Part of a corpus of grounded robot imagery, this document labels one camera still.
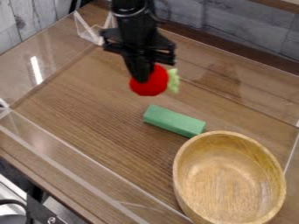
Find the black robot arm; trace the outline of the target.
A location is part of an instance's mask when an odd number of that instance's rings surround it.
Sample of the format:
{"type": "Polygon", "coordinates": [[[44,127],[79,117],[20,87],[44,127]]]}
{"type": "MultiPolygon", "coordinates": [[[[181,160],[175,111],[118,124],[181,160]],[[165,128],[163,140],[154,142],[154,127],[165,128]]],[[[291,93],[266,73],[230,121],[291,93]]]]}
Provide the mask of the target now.
{"type": "Polygon", "coordinates": [[[158,30],[155,0],[113,0],[111,12],[117,28],[99,32],[103,48],[123,57],[133,78],[146,83],[155,63],[175,65],[177,44],[158,30]]]}

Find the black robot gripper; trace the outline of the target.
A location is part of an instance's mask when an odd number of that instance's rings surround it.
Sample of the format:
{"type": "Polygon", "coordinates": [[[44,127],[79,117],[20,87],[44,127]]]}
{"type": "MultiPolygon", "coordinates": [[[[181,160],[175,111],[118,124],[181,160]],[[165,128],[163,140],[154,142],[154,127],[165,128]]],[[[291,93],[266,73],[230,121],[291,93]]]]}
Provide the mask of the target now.
{"type": "Polygon", "coordinates": [[[151,73],[150,61],[171,66],[175,64],[177,45],[158,31],[158,19],[151,11],[130,17],[117,17],[117,23],[117,28],[99,32],[104,39],[103,48],[125,56],[133,78],[146,83],[151,73]]]}

